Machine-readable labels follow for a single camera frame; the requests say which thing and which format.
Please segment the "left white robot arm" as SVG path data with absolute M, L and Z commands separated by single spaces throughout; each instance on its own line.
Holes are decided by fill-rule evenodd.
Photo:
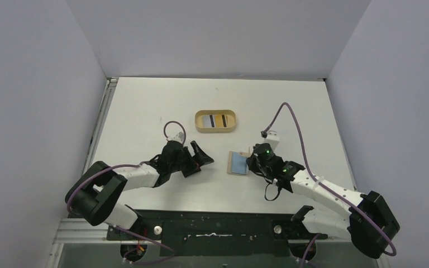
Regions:
M 161 153 L 139 164 L 109 166 L 103 161 L 95 162 L 67 192 L 68 212 L 92 226 L 106 223 L 130 229 L 139 215 L 119 201 L 122 192 L 157 188 L 173 173 L 180 172 L 187 178 L 200 172 L 202 166 L 214 163 L 195 141 L 190 145 L 191 150 L 179 141 L 168 141 Z

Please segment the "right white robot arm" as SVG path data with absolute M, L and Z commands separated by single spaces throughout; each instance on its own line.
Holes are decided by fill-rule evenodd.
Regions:
M 331 210 L 324 214 L 304 205 L 294 220 L 309 233 L 349 240 L 365 256 L 378 259 L 400 230 L 400 225 L 382 195 L 338 186 L 312 175 L 301 164 L 277 156 L 269 143 L 257 143 L 247 158 L 251 172 L 279 190 L 302 195 Z

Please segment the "beige leather card holder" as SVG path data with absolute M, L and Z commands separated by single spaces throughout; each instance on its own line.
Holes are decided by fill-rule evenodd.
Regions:
M 227 173 L 229 175 L 247 176 L 249 168 L 247 164 L 251 153 L 230 151 L 228 153 Z

